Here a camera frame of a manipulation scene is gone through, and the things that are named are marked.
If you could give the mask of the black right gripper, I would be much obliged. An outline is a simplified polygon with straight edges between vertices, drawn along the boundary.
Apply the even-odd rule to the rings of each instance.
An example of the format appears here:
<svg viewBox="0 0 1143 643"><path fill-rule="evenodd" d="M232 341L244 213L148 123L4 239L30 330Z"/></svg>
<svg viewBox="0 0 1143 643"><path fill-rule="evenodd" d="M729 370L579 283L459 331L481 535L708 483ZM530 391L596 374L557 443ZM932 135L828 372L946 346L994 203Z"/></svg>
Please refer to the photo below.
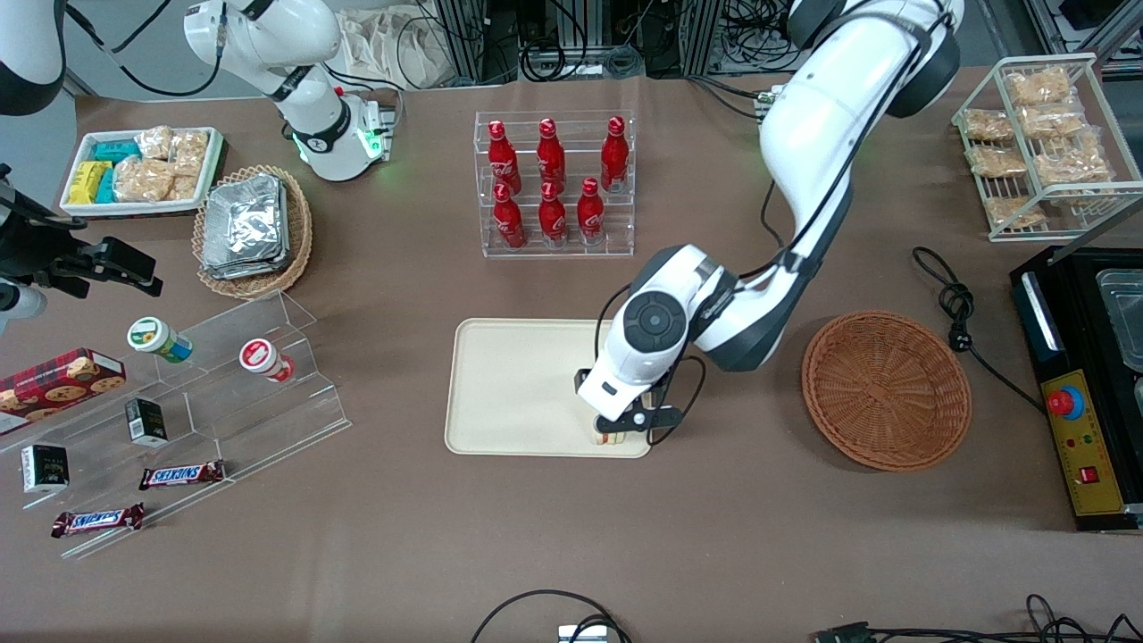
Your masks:
<svg viewBox="0 0 1143 643"><path fill-rule="evenodd" d="M119 282L150 297L163 292L155 259L119 238L102 238L90 247L73 233L88 227L77 217L59 217L11 186L11 167L1 166L1 272L21 286L58 289L88 296L89 282ZM138 274L134 272L151 272Z"/></svg>

